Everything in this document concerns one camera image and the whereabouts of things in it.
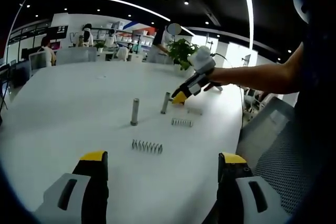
forearm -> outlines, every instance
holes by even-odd
[[[161,51],[163,51],[165,54],[168,54],[169,53],[169,51],[164,47],[164,46],[162,46],[161,44],[158,44],[158,45],[156,45]]]
[[[222,84],[231,83],[276,94],[298,91],[298,84],[286,71],[285,65],[266,64],[255,67],[217,68],[209,78]]]

cable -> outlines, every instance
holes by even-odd
[[[218,55],[218,56],[221,56],[222,58],[224,58],[226,61],[227,61],[227,63],[229,63],[230,64],[230,66],[233,68],[233,65],[230,63],[230,61],[228,61],[227,59],[226,59],[226,57],[225,56],[223,56],[223,55],[221,55],[221,54],[218,54],[218,53],[215,53],[215,54],[211,54],[211,56],[212,57],[214,57],[214,56],[216,56],[216,55]],[[242,107],[242,117],[241,117],[241,128],[240,129],[242,129],[243,128],[243,122],[244,122],[244,101],[243,101],[243,96],[241,95],[242,93],[242,87],[240,86],[240,85],[236,85],[236,86],[238,86],[239,87],[239,96],[240,96],[240,100],[241,100],[241,107]]]

metal cylinder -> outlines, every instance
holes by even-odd
[[[169,98],[170,98],[170,93],[167,92],[166,95],[164,96],[164,101],[163,101],[163,105],[162,105],[161,114],[165,114],[166,113],[168,102],[169,102]]]
[[[133,109],[132,109],[132,120],[131,120],[132,126],[137,126],[138,124],[138,112],[139,112],[139,99],[135,98],[133,100]]]

potted plant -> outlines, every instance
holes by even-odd
[[[98,50],[98,52],[103,52],[103,49],[104,49],[104,47],[105,47],[105,41],[104,41],[104,40],[101,40],[101,41],[97,42],[97,43],[95,44],[95,47],[96,47],[96,49]]]
[[[199,46],[189,43],[185,39],[180,39],[170,43],[168,47],[168,55],[173,59],[175,72],[180,76],[185,76],[190,72],[190,70],[192,70],[190,67],[191,64],[188,61],[188,56],[195,53]]]

ceiling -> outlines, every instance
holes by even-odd
[[[163,16],[185,27],[204,27],[221,30],[244,37],[249,37],[249,22],[246,0],[123,0],[130,2]],[[292,0],[252,0],[254,8],[254,40],[265,44],[281,53],[282,60],[289,56],[288,49],[295,50],[301,41],[304,23],[296,13]],[[105,0],[27,0],[18,15],[15,27],[44,18],[52,18],[54,13],[87,13],[130,19],[151,25],[159,24],[163,19],[143,10]],[[214,24],[207,14],[211,14],[220,25]],[[221,41],[233,41],[245,44],[248,42],[220,37]],[[254,45],[254,49],[271,60],[276,61],[278,55]]]

